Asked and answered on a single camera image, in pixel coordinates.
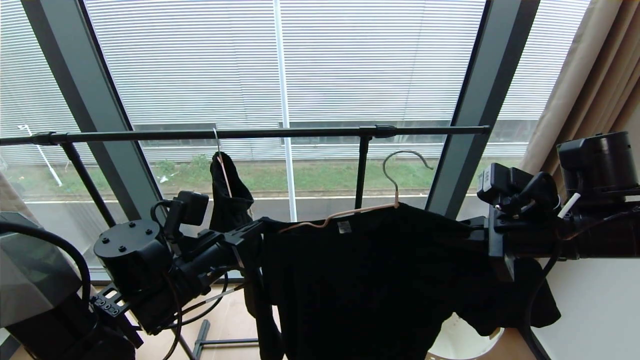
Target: clothing rack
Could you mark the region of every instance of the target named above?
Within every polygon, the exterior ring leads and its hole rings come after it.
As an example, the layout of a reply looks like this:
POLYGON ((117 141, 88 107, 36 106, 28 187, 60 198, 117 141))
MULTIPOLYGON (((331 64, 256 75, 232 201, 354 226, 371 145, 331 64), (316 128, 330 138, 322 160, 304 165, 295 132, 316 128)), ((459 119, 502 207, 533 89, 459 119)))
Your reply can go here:
MULTIPOLYGON (((217 134, 208 130, 186 131, 121 131, 112 133, 37 133, 32 136, 0 138, 0 146, 10 145, 59 145, 73 164, 100 214, 109 227, 116 226, 113 215, 95 183, 91 179, 74 143, 77 142, 114 142, 144 140, 199 140, 199 139, 241 139, 241 138, 304 138, 315 136, 358 136, 358 175, 356 179, 355 209, 362 207, 364 179, 367 165, 369 142, 373 138, 390 138, 397 135, 488 135, 490 126, 449 126, 449 127, 395 127, 376 125, 362 127, 331 127, 317 129, 254 129, 254 130, 219 130, 217 134)), ((189 360, 199 360, 206 345, 238 345, 256 343, 258 339, 206 340, 209 321, 204 320, 200 327, 194 350, 191 351, 182 335, 179 343, 189 360)))

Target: clothing tag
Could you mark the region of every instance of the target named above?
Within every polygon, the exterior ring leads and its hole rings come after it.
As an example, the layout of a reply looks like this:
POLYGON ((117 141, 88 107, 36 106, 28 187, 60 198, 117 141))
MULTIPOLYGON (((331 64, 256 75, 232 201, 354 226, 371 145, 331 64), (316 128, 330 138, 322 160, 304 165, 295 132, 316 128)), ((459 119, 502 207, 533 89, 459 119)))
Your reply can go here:
POLYGON ((338 232, 340 234, 348 234, 351 232, 351 224, 348 221, 340 221, 338 222, 338 232))

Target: road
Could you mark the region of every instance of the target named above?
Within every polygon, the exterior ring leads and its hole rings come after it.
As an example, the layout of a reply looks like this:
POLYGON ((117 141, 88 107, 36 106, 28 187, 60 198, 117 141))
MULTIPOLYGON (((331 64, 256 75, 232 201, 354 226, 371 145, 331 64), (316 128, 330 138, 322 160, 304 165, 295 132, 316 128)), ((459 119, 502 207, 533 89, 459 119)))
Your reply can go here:
MULTIPOLYGON (((424 208, 426 203, 425 197, 401 197, 400 200, 420 209, 424 208)), ((333 213, 353 208, 353 201, 353 198, 349 197, 297 199, 298 220, 326 218, 333 213)), ((392 201, 392 197, 366 197, 362 206, 382 205, 392 201)), ((92 202, 28 202, 27 205, 45 229, 71 241, 86 254, 91 266, 99 266, 90 248, 99 234, 108 227, 92 202)), ((118 223, 127 221, 117 202, 108 202, 107 206, 118 223)), ((270 217, 281 221, 289 220, 288 199, 256 199, 252 209, 254 218, 270 217)), ((207 227, 211 211, 212 203, 210 202, 203 226, 184 225, 181 228, 183 233, 194 236, 199 230, 207 227)), ((487 204, 475 196, 468 196, 463 203, 458 220, 487 214, 487 204)))

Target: lamp post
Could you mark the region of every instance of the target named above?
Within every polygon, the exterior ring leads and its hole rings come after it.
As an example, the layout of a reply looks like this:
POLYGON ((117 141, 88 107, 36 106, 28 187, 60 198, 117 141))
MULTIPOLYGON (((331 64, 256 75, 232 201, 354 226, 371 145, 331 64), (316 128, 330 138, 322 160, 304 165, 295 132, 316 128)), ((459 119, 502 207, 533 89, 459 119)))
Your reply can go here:
MULTIPOLYGON (((27 133, 29 133, 29 136, 33 135, 33 133, 31 132, 31 129, 29 128, 29 126, 27 124, 18 125, 18 128, 20 130, 26 130, 27 133)), ((56 174, 56 171, 53 169, 53 167, 49 163, 49 160, 47 159, 47 156, 44 154, 44 151, 42 151, 42 148, 39 145, 36 145, 36 147, 38 148, 38 151, 40 152, 40 155, 42 155, 42 159, 44 159, 44 162, 47 164, 47 167, 49 167, 49 171, 51 172, 51 175, 53 176, 53 178, 58 183, 58 187, 62 186, 62 181, 60 181, 60 178, 56 174)))

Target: glass pane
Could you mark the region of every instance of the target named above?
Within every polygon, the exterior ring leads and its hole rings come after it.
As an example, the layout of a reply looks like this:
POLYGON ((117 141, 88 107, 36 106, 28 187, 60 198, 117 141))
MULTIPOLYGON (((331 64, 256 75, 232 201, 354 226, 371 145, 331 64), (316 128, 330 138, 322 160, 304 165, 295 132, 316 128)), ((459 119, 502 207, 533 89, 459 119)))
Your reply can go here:
MULTIPOLYGON (((19 0, 2 0, 0 7, 0 68, 0 136, 79 131, 19 0)), ((116 221, 126 221, 88 146, 77 150, 116 221)), ((46 230, 98 266, 91 247, 108 227, 62 149, 0 147, 0 171, 46 230)))
MULTIPOLYGON (((448 126, 484 1, 281 0, 291 127, 448 126)), ((374 139, 363 206, 393 202, 382 160, 414 150, 435 168, 444 136, 374 139)), ((356 136, 292 140, 299 220, 354 206, 356 136)), ((402 201, 424 207, 435 170, 415 156, 388 163, 402 201)))
MULTIPOLYGON (((527 44, 476 175, 490 163, 518 166, 588 5, 588 0, 540 1, 527 44)), ((460 215, 472 217, 488 213, 486 204, 469 199, 475 196, 476 188, 477 181, 474 180, 460 215)))
MULTIPOLYGON (((278 128, 282 105, 271 0, 85 3, 135 129, 278 128)), ((286 197, 280 139, 221 145, 257 198, 254 216, 288 220, 287 201, 261 200, 286 197)), ((214 140, 148 141, 142 147, 164 197, 179 190, 212 193, 214 140)))

